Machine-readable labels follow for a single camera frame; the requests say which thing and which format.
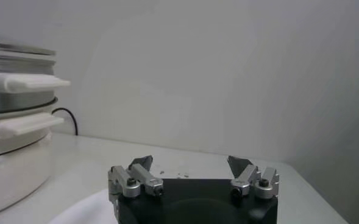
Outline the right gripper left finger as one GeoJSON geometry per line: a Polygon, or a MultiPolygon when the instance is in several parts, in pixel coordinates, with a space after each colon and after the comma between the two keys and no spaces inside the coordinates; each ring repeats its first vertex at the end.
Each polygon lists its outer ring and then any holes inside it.
{"type": "Polygon", "coordinates": [[[108,171],[108,199],[115,213],[119,213],[119,198],[134,199],[142,192],[158,198],[164,194],[163,180],[150,173],[152,155],[135,158],[125,169],[112,166],[108,171]]]}

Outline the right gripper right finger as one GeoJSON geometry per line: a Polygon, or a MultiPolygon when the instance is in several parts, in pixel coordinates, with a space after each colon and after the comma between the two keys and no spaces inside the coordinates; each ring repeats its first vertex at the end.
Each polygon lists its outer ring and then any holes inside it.
{"type": "Polygon", "coordinates": [[[272,167],[264,172],[248,159],[229,156],[227,159],[234,179],[230,181],[231,195],[234,198],[243,198],[253,190],[255,197],[269,200],[279,195],[279,174],[272,167]]]}

